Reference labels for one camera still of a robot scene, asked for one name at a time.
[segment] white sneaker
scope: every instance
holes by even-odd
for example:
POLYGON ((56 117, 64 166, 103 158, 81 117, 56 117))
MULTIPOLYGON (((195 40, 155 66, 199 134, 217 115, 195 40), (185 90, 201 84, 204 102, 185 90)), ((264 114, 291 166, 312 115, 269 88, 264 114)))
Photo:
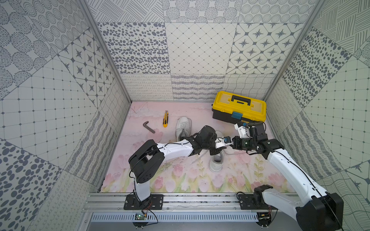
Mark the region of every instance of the white sneaker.
POLYGON ((185 137, 191 135, 191 119, 183 116, 177 121, 176 125, 176 140, 182 141, 185 137))

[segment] polka dot pattern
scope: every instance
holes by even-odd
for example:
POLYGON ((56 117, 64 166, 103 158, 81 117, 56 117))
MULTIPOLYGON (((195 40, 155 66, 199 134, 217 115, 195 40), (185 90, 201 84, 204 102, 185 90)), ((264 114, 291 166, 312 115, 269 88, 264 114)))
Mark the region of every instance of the polka dot pattern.
POLYGON ((169 73, 163 23, 98 23, 121 74, 169 73))
POLYGON ((2 226, 25 230, 44 204, 62 169, 2 139, 0 148, 2 226))
POLYGON ((350 56, 342 47, 312 28, 283 79, 299 104, 305 107, 350 56))

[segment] grid pattern tile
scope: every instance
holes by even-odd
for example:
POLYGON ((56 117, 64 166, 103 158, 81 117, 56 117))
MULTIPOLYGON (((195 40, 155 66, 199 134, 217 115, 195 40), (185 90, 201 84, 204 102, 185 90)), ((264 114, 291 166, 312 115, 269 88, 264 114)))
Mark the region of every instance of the grid pattern tile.
POLYGON ((350 58, 304 109, 346 167, 370 159, 369 70, 350 58))
POLYGON ((250 98, 262 99, 275 75, 226 75, 222 90, 250 98))
POLYGON ((96 107, 58 57, 1 101, 0 136, 63 167, 96 107))
POLYGON ((225 74, 235 23, 166 23, 171 74, 225 74))
POLYGON ((116 135, 122 130, 129 108, 130 103, 122 92, 121 86, 116 79, 113 79, 111 88, 100 103, 98 110, 103 114, 116 135))

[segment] patterned tile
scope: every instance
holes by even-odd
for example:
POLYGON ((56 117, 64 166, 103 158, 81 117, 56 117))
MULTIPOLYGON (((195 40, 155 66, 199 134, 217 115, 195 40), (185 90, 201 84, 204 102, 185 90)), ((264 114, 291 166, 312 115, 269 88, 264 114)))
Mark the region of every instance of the patterned tile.
POLYGON ((304 109, 343 167, 370 159, 369 70, 351 57, 304 109))
POLYGON ((96 22, 164 22, 161 0, 88 0, 96 22))
POLYGON ((354 185, 370 204, 370 160, 359 163, 346 169, 347 174, 352 179, 354 185))
POLYGON ((314 180, 343 170, 304 111, 294 118, 279 137, 289 154, 314 180))
POLYGON ((90 29, 79 35, 58 56, 95 107, 99 107, 100 100, 111 86, 113 73, 90 29))
POLYGON ((117 135, 98 111, 64 170, 97 186, 113 155, 116 140, 117 135))
POLYGON ((222 90, 250 98, 262 99, 275 75, 226 75, 222 90))
POLYGON ((370 36, 368 0, 328 0, 314 27, 354 53, 370 36))
POLYGON ((164 23, 98 23, 120 74, 169 74, 164 23))
POLYGON ((132 100, 173 100, 171 75, 121 74, 132 100))
POLYGON ((235 24, 166 23, 171 74, 225 74, 235 24))
POLYGON ((27 230, 74 230, 90 192, 94 185, 63 171, 27 230))
POLYGON ((239 21, 245 23, 304 23, 315 0, 244 0, 239 21))
POLYGON ((283 79, 279 79, 271 95, 266 100, 267 114, 278 135, 302 111, 283 79))
POLYGON ((353 56, 370 66, 370 37, 356 50, 353 56))
POLYGON ((17 9, 22 11, 19 13, 30 17, 56 53, 59 53, 88 27, 75 0, 19 0, 16 5, 19 6, 17 9))
POLYGON ((214 101, 225 75, 171 75, 174 100, 214 101))
POLYGON ((317 183, 326 188, 329 193, 337 193, 343 199, 342 226, 344 230, 369 230, 370 206, 347 173, 341 171, 319 180, 317 183))
POLYGON ((1 225, 26 230, 57 179, 59 167, 1 139, 1 225))
POLYGON ((0 6, 0 99, 49 61, 55 52, 16 2, 0 6))
POLYGON ((165 22, 237 23, 243 0, 163 0, 165 22))
POLYGON ((351 54, 312 28, 286 69, 283 79, 305 107, 334 77, 351 54))
POLYGON ((113 79, 111 87, 104 99, 101 100, 98 110, 103 114, 109 126, 118 135, 130 108, 130 103, 124 95, 121 86, 113 79))
POLYGON ((97 110, 58 57, 0 106, 0 137, 61 168, 97 110))
POLYGON ((299 23, 238 23, 228 74, 276 74, 299 35, 299 23))

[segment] floral mat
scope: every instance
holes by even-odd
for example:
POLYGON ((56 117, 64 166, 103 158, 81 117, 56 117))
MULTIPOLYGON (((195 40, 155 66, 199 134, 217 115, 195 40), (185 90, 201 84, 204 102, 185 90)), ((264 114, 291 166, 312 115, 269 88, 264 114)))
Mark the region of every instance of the floral mat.
MULTIPOLYGON (((200 131, 203 126, 209 125, 224 136, 238 135, 233 124, 213 119, 212 113, 211 103, 133 102, 101 192, 132 192, 134 184, 133 179, 128 176, 129 157, 148 139, 153 139, 156 143, 175 142, 176 123, 181 116, 192 120, 192 134, 200 131), (166 128, 162 125, 165 110, 169 112, 166 128), (155 134, 143 127, 142 124, 145 121, 149 121, 147 125, 155 130, 155 134)), ((271 139, 273 136, 267 123, 266 126, 266 133, 271 139)), ((205 150, 200 155, 179 157, 162 163, 150 180, 151 192, 252 192, 255 187, 262 184, 269 184, 281 192, 294 192, 281 173, 262 155, 250 156, 231 147, 228 147, 225 152, 224 164, 218 173, 210 171, 211 156, 209 151, 205 150)))

